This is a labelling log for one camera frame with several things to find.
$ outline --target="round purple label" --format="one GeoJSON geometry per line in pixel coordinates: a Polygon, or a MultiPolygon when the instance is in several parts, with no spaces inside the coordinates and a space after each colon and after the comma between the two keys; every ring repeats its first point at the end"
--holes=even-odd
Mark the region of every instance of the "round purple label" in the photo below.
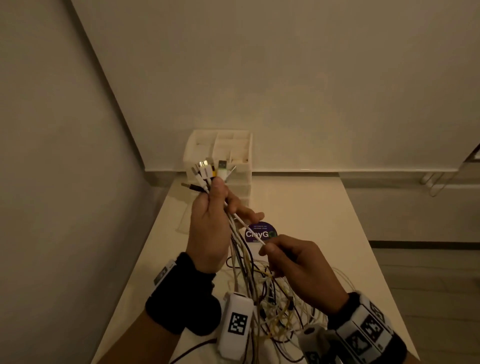
{"type": "MultiPolygon", "coordinates": [[[[258,237],[263,241],[266,241],[276,236],[275,228],[268,222],[260,221],[258,224],[250,225],[249,228],[252,229],[252,231],[257,234],[258,237]]],[[[252,236],[251,232],[245,230],[245,241],[247,243],[253,243],[257,240],[255,239],[255,237],[252,236]]]]}

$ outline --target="white table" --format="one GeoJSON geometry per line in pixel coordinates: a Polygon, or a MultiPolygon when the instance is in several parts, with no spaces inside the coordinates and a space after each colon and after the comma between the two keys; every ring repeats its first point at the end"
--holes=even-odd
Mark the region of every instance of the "white table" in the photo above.
{"type": "MultiPolygon", "coordinates": [[[[185,250],[188,235],[178,230],[180,227],[184,231],[181,222],[182,219],[185,221],[187,206],[195,193],[180,185],[184,181],[185,177],[179,176],[172,184],[93,363],[141,313],[153,289],[153,279],[166,262],[185,250]]],[[[264,220],[272,224],[279,234],[316,242],[330,265],[342,270],[357,290],[364,292],[390,317],[408,350],[417,355],[339,177],[254,176],[250,204],[255,211],[265,213],[264,220]]],[[[226,273],[217,274],[214,294],[218,298],[222,298],[228,290],[227,280],[226,273]]],[[[185,330],[173,358],[210,337],[196,337],[185,330]]],[[[262,362],[278,363],[271,347],[263,350],[263,356],[262,362]]],[[[222,362],[222,359],[216,354],[215,345],[207,345],[187,355],[181,364],[216,362],[222,362]]]]}

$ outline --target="dark baseboard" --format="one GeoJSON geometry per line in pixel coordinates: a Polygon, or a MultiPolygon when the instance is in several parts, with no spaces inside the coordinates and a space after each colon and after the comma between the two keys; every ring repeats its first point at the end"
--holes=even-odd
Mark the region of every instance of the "dark baseboard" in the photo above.
{"type": "Polygon", "coordinates": [[[464,242],[401,242],[370,240],[370,246],[377,249],[446,249],[446,250],[480,250],[480,243],[464,242]]]}

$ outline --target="floor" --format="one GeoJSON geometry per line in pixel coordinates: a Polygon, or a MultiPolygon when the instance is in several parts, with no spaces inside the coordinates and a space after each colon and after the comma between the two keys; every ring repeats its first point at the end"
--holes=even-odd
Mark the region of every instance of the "floor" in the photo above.
{"type": "Polygon", "coordinates": [[[374,249],[422,363],[480,363],[480,251],[374,249]]]}

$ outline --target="plastic drawer organizer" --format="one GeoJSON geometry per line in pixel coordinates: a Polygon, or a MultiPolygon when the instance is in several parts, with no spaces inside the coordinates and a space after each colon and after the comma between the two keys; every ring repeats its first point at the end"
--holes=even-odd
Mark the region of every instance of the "plastic drawer organizer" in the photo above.
{"type": "Polygon", "coordinates": [[[214,160],[215,169],[219,160],[227,161],[228,170],[236,166],[227,186],[248,206],[252,186],[252,133],[246,130],[194,130],[183,155],[190,183],[198,183],[191,171],[192,166],[207,157],[214,160]]]}

